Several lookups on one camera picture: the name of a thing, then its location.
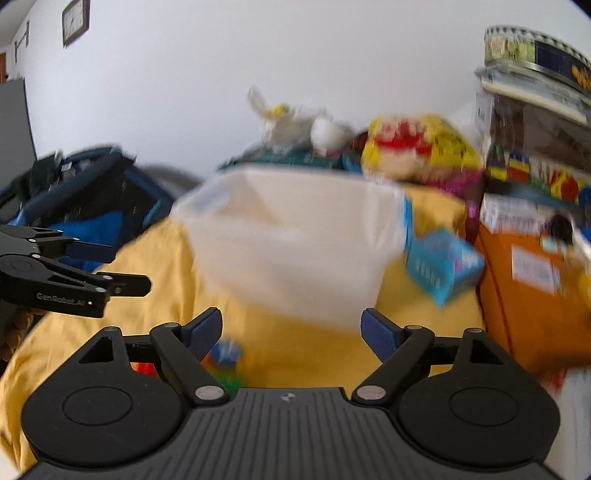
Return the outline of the light blue card box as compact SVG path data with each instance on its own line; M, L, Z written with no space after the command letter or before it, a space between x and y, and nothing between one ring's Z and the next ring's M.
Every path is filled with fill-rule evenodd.
M475 287L484 267L484 257L472 245L445 229L415 238L406 262L410 278L439 307Z

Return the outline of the white small carton box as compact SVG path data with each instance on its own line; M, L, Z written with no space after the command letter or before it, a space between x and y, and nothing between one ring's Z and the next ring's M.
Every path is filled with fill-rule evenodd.
M485 193L480 222L492 234L539 236L554 214L553 209L527 200Z

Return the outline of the wall clock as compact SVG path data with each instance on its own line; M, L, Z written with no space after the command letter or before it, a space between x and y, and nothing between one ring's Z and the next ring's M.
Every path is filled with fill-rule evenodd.
M62 43L66 48L88 29L90 23L90 1L72 0L62 11Z

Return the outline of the blue hollow building block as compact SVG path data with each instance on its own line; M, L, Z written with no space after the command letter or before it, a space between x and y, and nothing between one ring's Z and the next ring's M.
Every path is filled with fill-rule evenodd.
M242 346L230 339L219 340L211 349L211 363L215 368L235 370L242 359Z

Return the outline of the white ceramic bowl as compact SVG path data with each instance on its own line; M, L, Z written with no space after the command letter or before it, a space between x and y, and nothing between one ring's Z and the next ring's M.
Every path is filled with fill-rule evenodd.
M311 125L311 147L320 154L342 152L355 136L355 130L328 117L317 117Z

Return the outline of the orange cardboard box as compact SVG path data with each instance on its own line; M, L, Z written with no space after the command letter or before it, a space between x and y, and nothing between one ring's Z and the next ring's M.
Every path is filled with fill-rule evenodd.
M548 268L564 261L535 236L479 228L476 249L486 266L478 296L488 331L526 371L543 377L590 365L590 310L563 294Z

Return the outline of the clear plastic toy box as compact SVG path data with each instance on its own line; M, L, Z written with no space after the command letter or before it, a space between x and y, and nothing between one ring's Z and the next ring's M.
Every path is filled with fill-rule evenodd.
M476 123L493 187L590 205L590 127L501 95L481 93Z

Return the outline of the red long building brick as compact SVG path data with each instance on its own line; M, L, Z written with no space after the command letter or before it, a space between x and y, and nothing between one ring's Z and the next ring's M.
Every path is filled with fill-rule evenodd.
M131 365L132 370L137 373L140 373L142 375L145 375L145 376L148 376L151 378L158 377L157 371L152 363L131 362L130 365Z

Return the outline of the round cookie tin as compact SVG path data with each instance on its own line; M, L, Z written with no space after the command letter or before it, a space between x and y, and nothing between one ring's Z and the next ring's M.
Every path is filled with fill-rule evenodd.
M512 25L485 30L485 64L514 65L542 73L590 95L590 59L546 33Z

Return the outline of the blue baby stroller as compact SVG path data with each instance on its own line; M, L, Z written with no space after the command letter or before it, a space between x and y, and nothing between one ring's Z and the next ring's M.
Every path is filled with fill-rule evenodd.
M1 221L60 230L120 250L169 215L174 199L114 146L59 152L1 187Z

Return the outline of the yellow red snack bag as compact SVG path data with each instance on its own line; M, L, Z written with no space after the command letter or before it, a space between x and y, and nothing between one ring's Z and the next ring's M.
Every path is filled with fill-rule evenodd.
M366 176L421 183L483 167L469 141L437 114L373 119L360 164Z

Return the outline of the white plastic bag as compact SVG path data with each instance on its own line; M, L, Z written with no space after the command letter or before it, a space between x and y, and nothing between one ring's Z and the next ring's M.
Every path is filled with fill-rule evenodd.
M290 151L311 146L311 128L317 119L332 120L325 108L267 104L259 88L252 86L247 94L249 106L263 122L259 144L266 149Z

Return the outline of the stack of children books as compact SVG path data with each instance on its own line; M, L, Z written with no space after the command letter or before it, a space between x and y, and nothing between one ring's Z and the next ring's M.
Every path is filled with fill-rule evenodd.
M590 98L574 88L521 67L480 67L482 88L495 95L530 104L578 124L590 122Z

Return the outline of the white plastic storage bin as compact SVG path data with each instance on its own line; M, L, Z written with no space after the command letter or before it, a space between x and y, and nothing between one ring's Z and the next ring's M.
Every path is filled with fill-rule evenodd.
M411 213L396 183L273 166L218 173L171 210L209 290L342 330L376 305Z

